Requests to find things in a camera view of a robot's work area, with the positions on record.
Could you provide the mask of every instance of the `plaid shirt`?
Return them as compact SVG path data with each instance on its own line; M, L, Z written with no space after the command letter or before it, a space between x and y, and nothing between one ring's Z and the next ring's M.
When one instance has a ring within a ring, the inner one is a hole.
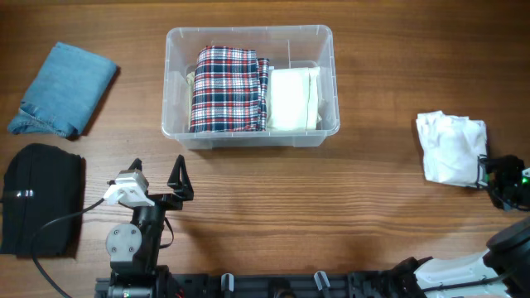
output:
M195 70L190 132L265 130L268 66L255 50L205 47Z

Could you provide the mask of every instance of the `blue denim cloth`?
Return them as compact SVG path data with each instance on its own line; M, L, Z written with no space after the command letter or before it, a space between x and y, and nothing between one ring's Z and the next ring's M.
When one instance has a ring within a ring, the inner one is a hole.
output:
M80 135L115 72L111 60L58 42L7 130Z

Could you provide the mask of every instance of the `white robot part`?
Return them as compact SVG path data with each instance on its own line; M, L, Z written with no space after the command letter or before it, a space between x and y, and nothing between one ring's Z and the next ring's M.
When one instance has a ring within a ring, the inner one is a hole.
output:
M484 265L482 257L488 253L475 253L453 260L432 259L414 272L417 284L422 288L449 286L466 282L481 281L499 276L495 270ZM501 281L483 286L469 286L444 291L429 291L427 298L451 298L462 296L491 295L510 297L508 288Z
M121 203L131 208L153 206L155 202L146 197L148 186L149 183L141 171L121 171L103 197L107 204Z

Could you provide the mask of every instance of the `wood grain surface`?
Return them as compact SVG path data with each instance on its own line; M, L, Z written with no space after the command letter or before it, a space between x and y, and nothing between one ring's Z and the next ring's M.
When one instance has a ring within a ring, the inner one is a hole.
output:
M530 2L103 2L0 7L0 172L32 142L80 154L88 206L135 157L151 192L167 191L184 155L195 200L167 215L176 239L159 263L172 272L387 269L410 256L482 251L524 218L497 210L485 192L425 182L414 120L435 110L485 120L493 156L530 162ZM316 148L213 151L163 137L171 28L305 24L334 34L336 135ZM119 76L84 136L9 135L5 127L57 41L108 57ZM123 207L96 208L83 217L75 255L43 259L43 267L72 296L92 297L95 278L110 273L107 233L130 219ZM162 241L170 240L165 231ZM31 260L1 256L0 297L19 296L58 294Z

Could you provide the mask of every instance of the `plastic storage bin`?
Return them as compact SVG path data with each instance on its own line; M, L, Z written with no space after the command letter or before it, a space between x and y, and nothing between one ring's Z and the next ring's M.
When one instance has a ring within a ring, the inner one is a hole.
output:
M186 75L195 71L205 46L256 50L276 70L320 66L321 121L315 131L198 132L190 131L190 93ZM189 149L241 146L316 147L339 130L339 105L331 29L323 25L175 28L167 33L166 71L161 129Z

